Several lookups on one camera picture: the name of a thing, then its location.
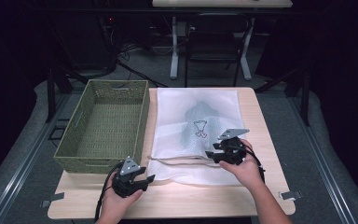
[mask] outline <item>gray carpet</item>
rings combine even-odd
[[[265,43],[263,38],[252,39],[249,48],[248,59],[252,73],[254,73],[262,46]],[[184,73],[182,58],[179,74]],[[183,76],[179,76],[177,80],[170,80],[169,78],[170,54],[136,50],[130,53],[128,61],[123,59],[122,61],[131,68],[141,71],[170,87],[183,87]],[[101,77],[101,79],[128,78],[138,79],[137,76],[130,74],[121,67],[118,67],[111,75]],[[252,81],[245,81],[243,76],[240,75],[238,86],[256,88],[262,85],[264,80],[264,77],[254,76]],[[73,84],[76,88],[84,88],[84,85],[78,81],[73,80]],[[257,99],[289,188],[292,191],[301,191],[304,196],[296,201],[296,212],[291,216],[291,219],[295,223],[342,223],[312,157],[310,142],[302,129],[301,123],[296,118],[297,112],[290,105],[290,100],[284,97],[282,92],[284,87],[285,84],[282,83],[268,92],[257,94]],[[47,117],[46,83],[42,83],[35,90],[38,93],[38,103],[34,113],[0,169],[0,197],[23,158],[35,147],[34,142],[45,127],[44,121]],[[60,119],[71,117],[80,97],[79,93],[80,91],[74,91],[68,102],[62,105]],[[342,189],[343,197],[358,223],[358,188],[353,184],[351,177],[329,143],[319,101],[314,94],[310,96],[310,129],[317,138],[318,145],[325,155],[331,172]],[[42,200],[47,200],[54,194],[62,173],[62,168],[52,159],[56,150],[54,144],[58,145],[58,142],[51,142],[45,138],[38,145],[40,153],[36,155],[32,170],[26,176],[20,191],[14,194],[15,200],[10,204],[11,206],[8,206],[7,213],[4,213],[0,218],[2,223],[72,223],[71,220],[51,220],[47,216],[48,208],[40,207]],[[74,222],[92,223],[91,220],[74,220]],[[253,218],[253,223],[258,223],[256,217]]]

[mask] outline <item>wicker basket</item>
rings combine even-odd
[[[128,156],[140,163],[149,103],[147,81],[90,80],[54,159],[85,174],[107,174]]]

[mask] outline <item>dark background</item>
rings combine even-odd
[[[81,7],[93,6],[89,1],[60,3],[73,2]],[[312,34],[323,34],[310,69],[311,90],[321,100],[331,143],[358,185],[358,1],[293,0],[293,3],[293,10],[316,9],[328,12],[328,16],[277,20],[256,72],[277,77],[290,71],[299,64]],[[36,100],[34,87],[46,80],[53,64],[101,70],[112,66],[112,50],[103,42],[95,18],[60,16],[49,21],[55,25],[51,28],[42,17],[25,15],[19,5],[27,4],[34,6],[34,2],[28,1],[0,1],[0,164],[30,118]],[[144,1],[139,7],[149,6]],[[126,27],[139,26],[142,30],[150,22],[158,23],[156,18],[143,22],[139,19],[127,21]],[[72,30],[65,30],[68,24]],[[86,32],[89,37],[79,39],[76,32]],[[56,34],[61,35],[63,43]],[[129,32],[129,36],[136,39],[140,34]],[[147,38],[137,41],[147,48]],[[89,57],[76,54],[76,46],[87,50]]]

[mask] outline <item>forearm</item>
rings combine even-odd
[[[261,224],[292,223],[266,185],[250,189]]]

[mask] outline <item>white fabric bag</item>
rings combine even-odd
[[[159,88],[154,144],[147,167],[155,181],[191,185],[240,185],[205,151],[226,129],[243,129],[237,91]]]

